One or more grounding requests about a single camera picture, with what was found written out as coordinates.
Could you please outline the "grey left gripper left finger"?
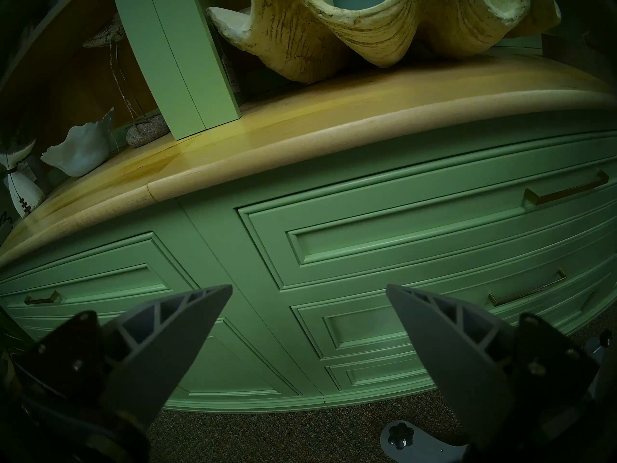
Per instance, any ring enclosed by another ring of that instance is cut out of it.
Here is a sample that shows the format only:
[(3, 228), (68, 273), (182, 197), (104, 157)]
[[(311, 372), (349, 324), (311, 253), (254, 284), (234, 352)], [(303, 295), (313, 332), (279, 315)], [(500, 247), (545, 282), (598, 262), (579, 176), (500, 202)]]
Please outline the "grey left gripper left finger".
[(231, 285), (149, 300), (101, 323), (82, 311), (14, 360), (24, 385), (50, 398), (148, 427), (192, 366)]

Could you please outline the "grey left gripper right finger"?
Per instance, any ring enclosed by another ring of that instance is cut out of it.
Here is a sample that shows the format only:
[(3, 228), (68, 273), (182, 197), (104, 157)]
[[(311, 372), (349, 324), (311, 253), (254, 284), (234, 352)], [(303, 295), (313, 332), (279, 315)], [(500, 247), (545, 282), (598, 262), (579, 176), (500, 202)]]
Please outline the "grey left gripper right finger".
[(523, 452), (589, 396), (600, 365), (542, 317), (511, 325), (457, 298), (388, 284), (386, 296), (475, 452)]

